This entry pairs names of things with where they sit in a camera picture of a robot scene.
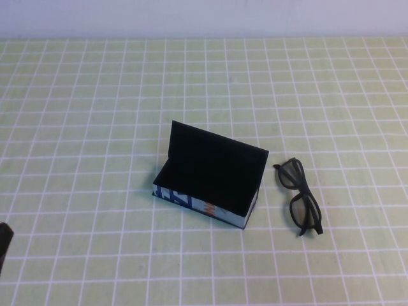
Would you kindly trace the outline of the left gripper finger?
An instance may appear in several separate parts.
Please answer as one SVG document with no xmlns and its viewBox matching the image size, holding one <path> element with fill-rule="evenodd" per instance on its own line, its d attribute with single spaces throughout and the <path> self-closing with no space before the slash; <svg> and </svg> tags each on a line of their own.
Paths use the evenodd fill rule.
<svg viewBox="0 0 408 306">
<path fill-rule="evenodd" d="M 13 236 L 14 231 L 7 223 L 2 222 L 0 224 L 0 272 L 3 269 L 6 254 L 8 252 L 8 248 L 11 244 Z"/>
</svg>

